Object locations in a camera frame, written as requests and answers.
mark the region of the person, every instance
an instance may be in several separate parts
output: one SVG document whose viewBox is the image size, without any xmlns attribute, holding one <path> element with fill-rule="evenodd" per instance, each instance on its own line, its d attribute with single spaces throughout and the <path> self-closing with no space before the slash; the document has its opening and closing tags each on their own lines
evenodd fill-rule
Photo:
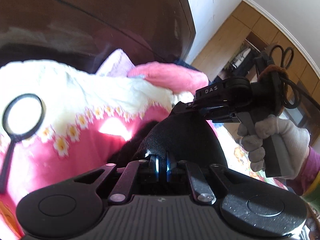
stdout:
<svg viewBox="0 0 320 240">
<path fill-rule="evenodd" d="M 320 154 L 309 146 L 310 134 L 307 129 L 298 128 L 290 120 L 274 115 L 255 124 L 257 135 L 248 135 L 247 128 L 240 124 L 238 135 L 242 146 L 249 152 L 251 169 L 255 172 L 264 167 L 265 150 L 262 140 L 278 133 L 288 149 L 294 175 L 284 177 L 287 186 L 320 212 Z"/>
</svg>

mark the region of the lavender fabric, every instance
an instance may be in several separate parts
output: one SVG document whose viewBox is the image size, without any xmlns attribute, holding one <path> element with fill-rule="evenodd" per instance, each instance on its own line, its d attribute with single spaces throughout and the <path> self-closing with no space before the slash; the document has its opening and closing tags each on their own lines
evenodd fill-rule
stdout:
<svg viewBox="0 0 320 240">
<path fill-rule="evenodd" d="M 133 63 L 122 49 L 117 49 L 102 63 L 96 75 L 106 77 L 126 77 L 134 68 Z"/>
<path fill-rule="evenodd" d="M 320 154 L 310 147 L 310 153 L 307 164 L 302 172 L 300 179 L 287 180 L 287 185 L 291 187 L 296 194 L 303 195 L 311 186 L 320 171 Z"/>
</svg>

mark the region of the pink fabric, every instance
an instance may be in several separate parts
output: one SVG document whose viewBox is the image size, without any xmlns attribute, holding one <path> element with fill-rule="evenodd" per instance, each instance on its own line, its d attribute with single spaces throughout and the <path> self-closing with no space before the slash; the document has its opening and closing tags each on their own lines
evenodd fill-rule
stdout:
<svg viewBox="0 0 320 240">
<path fill-rule="evenodd" d="M 312 147 L 307 160 L 307 164 L 302 172 L 301 179 L 287 180 L 287 185 L 292 187 L 298 195 L 303 195 L 316 179 L 320 171 L 320 154 Z"/>
<path fill-rule="evenodd" d="M 123 146 L 125 140 L 121 135 L 103 133 L 102 128 L 105 123 L 111 134 L 119 134 L 118 127 L 122 124 L 126 133 L 134 135 L 146 123 L 152 120 L 161 121 L 168 115 L 169 112 L 160 106 L 151 106 L 144 116 L 137 116 L 130 121 L 116 111 L 113 116 L 104 112 L 100 119 L 93 115 L 91 122 L 87 119 L 87 127 L 77 127 L 79 130 L 77 140 L 72 141 L 69 136 L 65 138 L 68 144 L 67 155 L 58 154 L 55 150 L 54 134 L 46 143 L 36 138 L 28 147 L 24 147 L 21 143 L 17 144 L 12 158 L 7 192 L 0 195 L 0 239 L 16 240 L 23 236 L 15 218 L 15 210 L 18 202 L 26 194 L 100 167 Z M 110 124 L 115 123 L 115 119 L 117 123 L 114 127 L 110 127 Z M 5 150 L 0 151 L 0 167 Z M 8 223 L 5 218 L 10 216 L 12 219 Z"/>
<path fill-rule="evenodd" d="M 199 71 L 177 66 L 175 64 L 165 64 L 151 62 L 138 65 L 128 72 L 128 77 L 145 76 L 144 79 L 158 87 L 165 87 L 173 91 L 174 94 L 183 91 L 196 93 L 197 89 L 208 85 L 208 77 Z"/>
</svg>

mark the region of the white glove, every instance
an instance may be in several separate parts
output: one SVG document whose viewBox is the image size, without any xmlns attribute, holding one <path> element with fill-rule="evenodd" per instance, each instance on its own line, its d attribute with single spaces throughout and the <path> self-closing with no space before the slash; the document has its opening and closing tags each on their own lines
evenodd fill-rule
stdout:
<svg viewBox="0 0 320 240">
<path fill-rule="evenodd" d="M 298 128 L 290 120 L 280 119 L 274 115 L 255 124 L 257 135 L 248 135 L 247 128 L 241 123 L 238 135 L 244 136 L 241 140 L 243 148 L 249 152 L 251 169 L 260 171 L 264 167 L 265 150 L 262 147 L 262 139 L 278 133 L 287 147 L 294 176 L 286 179 L 294 179 L 300 172 L 303 162 L 309 155 L 310 134 L 307 129 Z"/>
</svg>

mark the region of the black handle grip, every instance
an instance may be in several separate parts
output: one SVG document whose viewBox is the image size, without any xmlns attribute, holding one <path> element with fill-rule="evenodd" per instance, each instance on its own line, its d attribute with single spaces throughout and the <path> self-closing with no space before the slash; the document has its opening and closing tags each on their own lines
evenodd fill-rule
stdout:
<svg viewBox="0 0 320 240">
<path fill-rule="evenodd" d="M 4 161 L 3 161 L 2 169 L 0 173 L 0 194 L 4 194 L 7 189 L 8 176 L 11 168 L 11 160 L 12 160 L 12 155 L 13 155 L 13 150 L 15 145 L 16 143 L 14 141 L 11 141 L 8 147 L 7 153 L 5 154 L 5 157 L 4 157 Z"/>
<path fill-rule="evenodd" d="M 280 134 L 274 134 L 264 139 L 262 147 L 266 152 L 264 162 L 267 178 L 294 175 L 288 149 Z"/>
</svg>

